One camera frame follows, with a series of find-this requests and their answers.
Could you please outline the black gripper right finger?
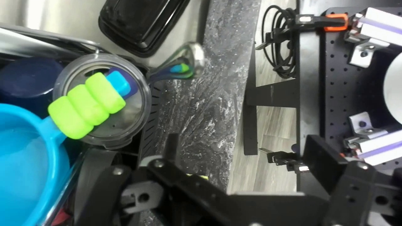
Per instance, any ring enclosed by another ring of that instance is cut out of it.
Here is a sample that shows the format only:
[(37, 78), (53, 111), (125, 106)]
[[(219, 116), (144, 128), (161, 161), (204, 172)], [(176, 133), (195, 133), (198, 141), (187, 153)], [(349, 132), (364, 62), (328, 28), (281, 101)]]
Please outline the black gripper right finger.
[(330, 193), (323, 226), (370, 226), (371, 215), (402, 226), (402, 168), (391, 175), (364, 161), (347, 161), (325, 138), (310, 134), (303, 163)]

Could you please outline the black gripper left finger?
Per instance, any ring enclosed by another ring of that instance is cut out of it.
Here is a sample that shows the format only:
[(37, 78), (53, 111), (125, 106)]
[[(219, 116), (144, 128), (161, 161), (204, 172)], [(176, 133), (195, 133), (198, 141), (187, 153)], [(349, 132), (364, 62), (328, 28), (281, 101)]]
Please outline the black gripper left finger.
[(121, 226), (121, 195), (130, 175), (119, 152), (89, 149), (76, 190), (75, 226)]

